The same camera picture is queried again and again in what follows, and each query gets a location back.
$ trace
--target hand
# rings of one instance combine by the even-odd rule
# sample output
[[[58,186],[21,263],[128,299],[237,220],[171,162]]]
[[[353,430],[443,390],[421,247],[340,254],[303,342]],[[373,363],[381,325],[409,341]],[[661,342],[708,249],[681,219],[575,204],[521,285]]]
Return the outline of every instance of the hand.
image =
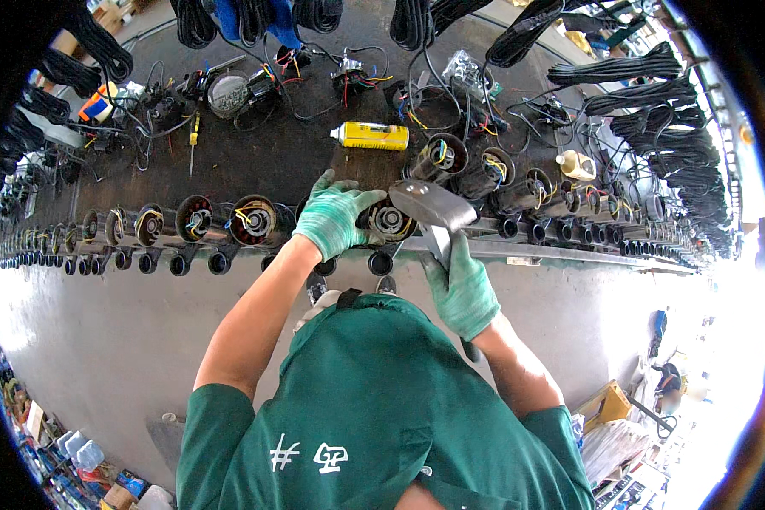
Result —
[[[502,306],[490,286],[485,265],[470,258],[468,238],[450,234],[450,271],[430,253],[420,260],[439,318],[451,332],[470,342],[499,314]]]
[[[375,189],[360,192],[356,180],[334,181],[334,170],[329,168],[312,187],[312,194],[292,232],[314,242],[323,262],[355,245],[385,243],[368,230],[355,226],[357,216],[388,193]]]

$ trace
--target plastic bag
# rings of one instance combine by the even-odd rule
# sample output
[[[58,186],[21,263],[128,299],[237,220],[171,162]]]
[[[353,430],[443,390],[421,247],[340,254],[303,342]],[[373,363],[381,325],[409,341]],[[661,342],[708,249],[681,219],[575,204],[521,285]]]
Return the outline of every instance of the plastic bag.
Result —
[[[159,485],[150,485],[142,499],[139,500],[139,510],[171,510],[173,495]]]
[[[625,460],[645,451],[652,437],[639,423],[616,419],[602,423],[584,436],[581,459],[594,487]]]

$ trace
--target workbench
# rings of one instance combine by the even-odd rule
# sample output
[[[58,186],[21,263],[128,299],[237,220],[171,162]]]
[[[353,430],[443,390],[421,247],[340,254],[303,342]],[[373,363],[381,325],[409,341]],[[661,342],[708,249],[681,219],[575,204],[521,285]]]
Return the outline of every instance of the workbench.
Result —
[[[414,54],[399,48],[388,36],[394,2],[366,3],[348,0],[344,4],[343,17],[335,32],[321,35],[302,29],[302,36],[309,42],[324,46],[334,54],[342,54],[344,47],[381,46],[388,53],[388,75],[394,76],[391,81],[407,81],[408,63]],[[458,49],[464,49],[472,57],[483,60],[485,52],[503,29],[473,16],[458,20],[437,38],[436,43],[429,49],[434,68],[441,74],[449,57]],[[266,52],[270,59],[274,58],[278,47],[279,43],[269,36]],[[226,44],[221,37],[201,50],[186,48],[177,39],[175,25],[140,38],[130,51],[135,67],[129,79],[140,84],[147,81],[151,67],[157,60],[164,62],[165,79],[173,77],[175,82],[181,82],[185,74],[198,68],[220,65],[244,55],[243,51]],[[252,51],[256,55],[264,56],[261,43]],[[352,58],[362,60],[364,69],[369,74],[376,68],[377,76],[382,76],[386,62],[380,51],[364,51]],[[496,81],[503,87],[493,106],[503,111],[502,108],[508,105],[552,88],[546,79],[546,73],[554,63],[560,61],[552,51],[537,44],[524,60],[512,68],[489,67]],[[233,64],[232,68],[251,74],[258,69],[258,62],[247,56]],[[335,68],[336,65],[329,59],[314,56],[312,63],[300,70],[303,81],[286,84],[299,114],[305,116],[315,113],[341,99],[329,77],[329,73],[334,72]],[[428,67],[424,58],[419,57],[414,64],[412,78],[416,81],[419,74],[426,69]],[[291,66],[282,76],[284,79],[288,77],[297,77]],[[435,131],[426,133],[419,130],[407,117],[399,118],[397,112],[388,107],[383,97],[383,87],[388,83],[378,84],[377,90],[349,97],[347,107],[341,105],[306,122],[295,119],[288,102],[280,102],[265,123],[250,132],[238,131],[231,120],[216,117],[206,105],[202,105],[192,178],[189,175],[189,125],[176,130],[169,137],[153,139],[153,154],[144,171],[136,168],[137,149],[131,143],[111,154],[89,152],[76,184],[63,187],[62,183],[59,183],[57,189],[43,189],[41,196],[37,198],[37,213],[26,222],[27,225],[19,225],[19,228],[27,228],[34,224],[45,227],[66,219],[72,219],[79,224],[89,209],[109,210],[121,206],[128,210],[139,210],[144,204],[151,202],[158,203],[163,208],[175,209],[184,198],[192,194],[204,195],[214,202],[235,202],[245,195],[256,193],[294,207],[307,196],[317,177],[329,167],[336,170],[339,179],[359,181],[361,189],[388,189],[391,183],[400,178],[400,172],[409,159],[425,145],[428,136]],[[577,108],[580,107],[584,94],[592,96],[601,92],[599,87],[586,85],[570,87],[557,92],[556,95],[564,105]],[[72,95],[72,91],[67,91],[63,97],[69,99],[72,105],[80,105],[82,102]],[[453,102],[447,97],[423,103],[422,107],[418,108],[418,114],[420,120],[429,127],[444,126],[458,117]],[[408,149],[404,152],[392,152],[343,148],[329,137],[329,132],[345,121],[405,125],[410,129]],[[593,119],[593,122],[600,121],[599,117]],[[464,121],[461,121],[459,128],[451,131],[461,137],[463,127]],[[521,122],[514,122],[510,132],[500,135],[501,145],[510,152],[518,152],[527,144],[527,149],[513,158],[517,174],[522,176],[527,169],[538,167],[544,170],[553,182],[560,182],[562,175],[555,163],[555,156],[566,148],[583,152],[584,142],[574,139],[565,148],[553,148],[542,143],[537,136],[529,134],[528,129]],[[549,144],[561,144],[570,137],[569,131],[553,135],[549,127],[539,124],[539,129]],[[612,136],[608,127],[601,128],[599,136],[605,137],[612,146],[620,143]],[[466,143],[470,154],[469,161],[478,162],[481,151],[495,146],[496,140],[490,134],[471,131]],[[140,165],[144,164],[143,159],[140,154]],[[94,175],[100,178],[99,182],[95,182]],[[555,246],[555,253],[551,251],[549,255],[542,255],[545,246],[515,243],[508,246],[496,242],[496,229],[494,222],[487,217],[489,214],[487,207],[482,209],[484,218],[480,223],[481,228],[476,232],[486,236],[479,242],[485,243],[481,244],[478,250],[482,256],[488,256],[490,253],[490,256],[495,257],[512,254],[596,262],[620,261],[621,264],[645,268],[662,265],[666,269],[674,267],[682,271],[674,264],[654,260],[628,257],[620,260],[615,255],[603,253],[607,250],[600,247],[592,251],[583,251]],[[421,250],[421,240],[412,238],[405,248]]]

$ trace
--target concrete floor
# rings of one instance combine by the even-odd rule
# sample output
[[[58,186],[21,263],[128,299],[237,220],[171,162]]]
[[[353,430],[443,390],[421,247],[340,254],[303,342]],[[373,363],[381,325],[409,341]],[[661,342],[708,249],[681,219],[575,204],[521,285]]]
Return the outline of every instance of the concrete floor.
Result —
[[[367,253],[347,253],[329,287],[373,291]],[[421,266],[402,255],[393,273],[399,294],[440,324]],[[242,257],[225,277],[215,277],[196,260],[200,267],[183,278],[171,276],[166,264],[152,275],[111,264],[102,278],[68,277],[56,268],[3,269],[0,343],[43,409],[96,440],[112,463],[173,489],[145,423],[166,411],[185,413],[210,336],[258,276],[259,263],[257,256]],[[487,269],[505,314],[571,409],[613,378],[626,385],[649,346],[653,311],[689,306],[705,284],[586,263],[522,267],[491,260]],[[301,291],[258,385],[256,409],[274,394],[292,326],[308,306]],[[484,362],[476,369],[492,382]]]

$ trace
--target green t-shirt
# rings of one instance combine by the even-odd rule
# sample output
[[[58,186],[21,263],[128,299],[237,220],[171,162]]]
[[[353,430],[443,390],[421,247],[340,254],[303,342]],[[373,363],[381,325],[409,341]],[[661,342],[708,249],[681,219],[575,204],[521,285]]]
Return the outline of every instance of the green t-shirt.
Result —
[[[567,409],[517,419],[393,296],[309,321],[257,414],[223,384],[187,403],[181,510],[393,508],[414,479],[448,508],[594,506]]]

